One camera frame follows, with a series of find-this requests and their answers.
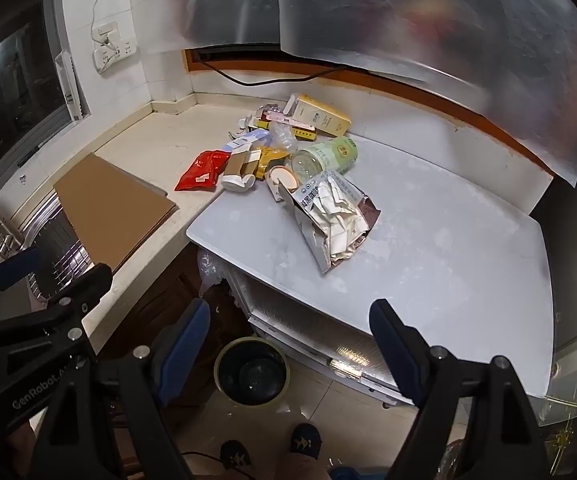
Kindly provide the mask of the pink white box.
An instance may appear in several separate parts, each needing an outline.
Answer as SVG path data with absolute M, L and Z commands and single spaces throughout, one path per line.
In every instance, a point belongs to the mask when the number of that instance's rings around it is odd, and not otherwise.
M 265 122 L 277 122 L 278 124 L 288 125 L 298 129 L 304 129 L 308 131 L 315 131 L 316 128 L 312 125 L 308 125 L 305 122 L 300 122 L 291 115 L 287 115 L 279 110 L 274 104 L 264 104 L 258 108 L 259 118 Z

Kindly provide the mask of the window with grey frame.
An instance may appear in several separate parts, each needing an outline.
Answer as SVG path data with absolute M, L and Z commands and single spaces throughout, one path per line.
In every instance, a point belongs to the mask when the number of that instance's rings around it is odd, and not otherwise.
M 88 114 L 69 52 L 62 0 L 0 0 L 0 189 Z

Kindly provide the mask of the yellow cream carton box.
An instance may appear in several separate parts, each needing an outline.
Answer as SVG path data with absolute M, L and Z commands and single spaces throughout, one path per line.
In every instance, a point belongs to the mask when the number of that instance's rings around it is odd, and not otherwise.
M 292 94 L 285 104 L 283 113 L 330 136 L 345 136 L 353 123 L 345 113 L 305 94 Z

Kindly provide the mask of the right blue slipper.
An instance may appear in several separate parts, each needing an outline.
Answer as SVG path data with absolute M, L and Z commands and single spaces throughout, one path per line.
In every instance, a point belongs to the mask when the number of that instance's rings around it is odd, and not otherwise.
M 288 452 L 317 460 L 321 448 L 322 438 L 316 426 L 309 422 L 302 422 L 293 429 L 290 441 L 288 441 Z

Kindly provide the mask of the round trash bin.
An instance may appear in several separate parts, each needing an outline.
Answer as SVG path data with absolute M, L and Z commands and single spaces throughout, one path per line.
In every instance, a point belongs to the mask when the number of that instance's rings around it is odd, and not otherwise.
M 278 401 L 289 388 L 291 370 L 281 350 L 260 337 L 231 341 L 217 356 L 214 380 L 232 402 L 260 408 Z

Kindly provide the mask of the brown sleeved paper cup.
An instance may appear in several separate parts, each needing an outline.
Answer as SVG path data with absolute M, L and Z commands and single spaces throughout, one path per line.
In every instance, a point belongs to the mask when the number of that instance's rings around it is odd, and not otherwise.
M 220 179 L 222 187 L 233 193 L 245 193 L 253 188 L 260 158 L 260 148 L 233 151 Z

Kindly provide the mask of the yellow long narrow box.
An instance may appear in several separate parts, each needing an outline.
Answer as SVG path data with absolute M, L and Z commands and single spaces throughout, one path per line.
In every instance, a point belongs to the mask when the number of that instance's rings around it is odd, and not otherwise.
M 254 120 L 254 125 L 258 128 L 263 128 L 268 130 L 270 128 L 270 122 L 267 122 L 267 120 L 262 120 L 262 119 L 255 119 Z M 317 140 L 317 132 L 315 130 L 308 130 L 308 129 L 304 129 L 304 128 L 298 128 L 298 127 L 291 127 L 291 130 L 294 134 L 294 136 L 296 136 L 296 138 L 298 140 L 302 140 L 302 141 L 316 141 Z

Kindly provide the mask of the pink trouser legs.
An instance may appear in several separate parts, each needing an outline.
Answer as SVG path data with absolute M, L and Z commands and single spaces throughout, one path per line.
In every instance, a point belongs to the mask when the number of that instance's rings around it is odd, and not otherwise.
M 215 479 L 247 479 L 248 477 L 260 479 L 260 475 L 254 466 L 244 466 L 241 472 L 227 470 L 222 474 L 217 474 Z M 296 453 L 285 453 L 282 455 L 274 466 L 271 478 L 283 480 L 331 479 L 325 465 L 320 464 L 312 457 Z

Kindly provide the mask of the red snack packet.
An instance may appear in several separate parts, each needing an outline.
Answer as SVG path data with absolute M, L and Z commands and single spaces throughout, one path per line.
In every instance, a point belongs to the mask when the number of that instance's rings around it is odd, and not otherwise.
M 230 153 L 221 150 L 203 151 L 182 174 L 174 189 L 177 192 L 215 191 L 230 156 Z

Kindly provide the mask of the white round lid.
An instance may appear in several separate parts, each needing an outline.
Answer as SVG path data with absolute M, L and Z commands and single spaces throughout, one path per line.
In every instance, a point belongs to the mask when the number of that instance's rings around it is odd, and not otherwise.
M 283 185 L 288 192 L 294 192 L 299 186 L 299 181 L 293 174 L 292 170 L 285 166 L 274 166 L 266 171 L 264 180 L 272 188 L 279 188 Z

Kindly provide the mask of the yellow brown wrapper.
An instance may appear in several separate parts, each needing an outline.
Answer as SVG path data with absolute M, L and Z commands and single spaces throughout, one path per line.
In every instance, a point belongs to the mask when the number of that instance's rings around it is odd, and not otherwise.
M 290 152 L 282 148 L 270 148 L 264 146 L 260 149 L 260 156 L 255 170 L 255 177 L 259 180 L 264 179 L 266 172 L 275 166 L 283 166 L 284 162 L 290 157 Z

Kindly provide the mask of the white wall socket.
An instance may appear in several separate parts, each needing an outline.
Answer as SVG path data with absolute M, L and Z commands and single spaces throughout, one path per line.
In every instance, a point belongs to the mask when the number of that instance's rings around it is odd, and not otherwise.
M 122 38 L 116 22 L 108 22 L 91 29 L 93 41 L 93 65 L 99 74 L 103 74 L 113 64 L 130 58 L 138 52 L 134 38 Z

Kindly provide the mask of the crumpled clear plastic bag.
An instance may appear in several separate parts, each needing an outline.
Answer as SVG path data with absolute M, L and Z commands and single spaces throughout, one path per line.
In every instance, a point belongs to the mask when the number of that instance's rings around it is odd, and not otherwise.
M 231 297 L 236 298 L 238 292 L 238 270 L 223 258 L 208 250 L 200 248 L 197 253 L 197 270 L 200 273 L 200 288 L 198 296 L 203 298 L 211 287 L 218 286 L 222 281 L 228 284 Z

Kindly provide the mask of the translucent plastic sheet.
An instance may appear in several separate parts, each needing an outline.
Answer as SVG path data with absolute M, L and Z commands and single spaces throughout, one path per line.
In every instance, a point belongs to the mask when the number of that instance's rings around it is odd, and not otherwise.
M 394 76 L 484 116 L 577 181 L 572 0 L 151 0 L 155 52 L 272 44 Z

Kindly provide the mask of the steel dish rack sink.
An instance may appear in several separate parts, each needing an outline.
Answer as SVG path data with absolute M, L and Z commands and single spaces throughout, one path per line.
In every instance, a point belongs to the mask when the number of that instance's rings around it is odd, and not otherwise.
M 93 266 L 55 191 L 25 220 L 22 234 L 23 248 L 38 248 L 41 256 L 38 270 L 27 276 L 35 300 L 48 301 Z

